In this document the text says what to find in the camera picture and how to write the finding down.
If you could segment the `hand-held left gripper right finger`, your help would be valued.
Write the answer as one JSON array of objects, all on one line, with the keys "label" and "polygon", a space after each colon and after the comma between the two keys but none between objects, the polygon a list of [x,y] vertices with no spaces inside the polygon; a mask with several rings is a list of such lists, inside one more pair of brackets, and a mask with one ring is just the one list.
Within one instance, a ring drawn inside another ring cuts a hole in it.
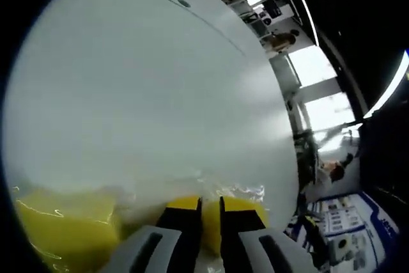
[{"label": "hand-held left gripper right finger", "polygon": [[316,272],[312,256],[267,227],[246,199],[220,197],[220,255],[225,272]]}]

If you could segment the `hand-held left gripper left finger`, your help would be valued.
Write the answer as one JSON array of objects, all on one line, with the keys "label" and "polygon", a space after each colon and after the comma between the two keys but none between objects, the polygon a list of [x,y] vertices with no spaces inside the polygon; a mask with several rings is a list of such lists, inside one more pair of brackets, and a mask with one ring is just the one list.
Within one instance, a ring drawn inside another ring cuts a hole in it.
[{"label": "hand-held left gripper left finger", "polygon": [[170,201],[156,225],[145,225],[123,241],[107,262],[108,272],[193,272],[203,232],[202,199]]}]

